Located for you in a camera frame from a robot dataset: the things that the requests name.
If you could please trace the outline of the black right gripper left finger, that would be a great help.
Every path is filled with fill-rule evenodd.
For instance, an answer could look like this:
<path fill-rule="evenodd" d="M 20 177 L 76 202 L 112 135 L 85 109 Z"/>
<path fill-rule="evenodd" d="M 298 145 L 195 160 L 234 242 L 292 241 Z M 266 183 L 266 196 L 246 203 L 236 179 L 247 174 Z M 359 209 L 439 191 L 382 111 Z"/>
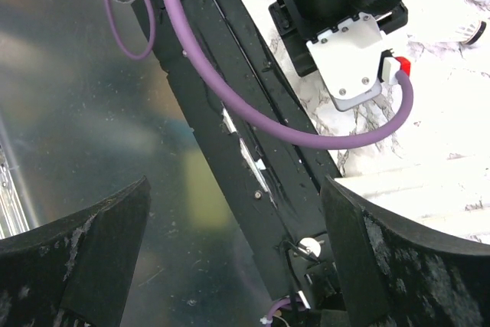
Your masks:
<path fill-rule="evenodd" d="M 1 241 L 3 326 L 118 326 L 149 218 L 142 177 L 69 216 Z"/>

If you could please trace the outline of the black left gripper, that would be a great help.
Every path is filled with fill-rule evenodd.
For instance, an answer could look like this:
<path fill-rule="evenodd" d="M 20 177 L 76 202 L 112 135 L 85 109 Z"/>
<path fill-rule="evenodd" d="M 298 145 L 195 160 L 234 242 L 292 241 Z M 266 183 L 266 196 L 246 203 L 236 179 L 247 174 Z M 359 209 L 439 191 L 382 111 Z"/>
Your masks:
<path fill-rule="evenodd" d="M 269 6 L 269 13 L 282 38 L 296 73 L 305 77 L 317 70 L 307 41 L 317 41 L 328 28 L 327 21 L 309 21 L 303 18 L 293 0 L 276 0 Z M 401 3 L 393 11 L 375 17 L 377 25 L 385 34 L 401 29 L 408 22 L 408 9 Z"/>

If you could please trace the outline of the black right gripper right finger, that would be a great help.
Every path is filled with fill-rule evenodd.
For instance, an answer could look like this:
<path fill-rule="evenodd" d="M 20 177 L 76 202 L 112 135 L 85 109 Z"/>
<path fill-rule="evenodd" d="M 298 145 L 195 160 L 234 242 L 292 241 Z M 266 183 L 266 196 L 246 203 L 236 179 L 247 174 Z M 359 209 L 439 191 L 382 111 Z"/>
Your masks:
<path fill-rule="evenodd" d="M 325 226 L 352 326 L 487 326 L 489 246 L 435 231 L 327 177 Z"/>

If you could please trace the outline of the white shuttlecock tube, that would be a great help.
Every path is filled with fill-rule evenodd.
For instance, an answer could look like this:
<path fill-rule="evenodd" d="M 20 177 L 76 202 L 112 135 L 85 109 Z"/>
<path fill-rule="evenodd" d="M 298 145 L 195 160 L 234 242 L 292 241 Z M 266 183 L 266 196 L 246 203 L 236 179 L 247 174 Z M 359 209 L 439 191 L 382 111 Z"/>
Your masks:
<path fill-rule="evenodd" d="M 426 227 L 489 243 L 488 158 L 450 159 L 336 182 Z"/>

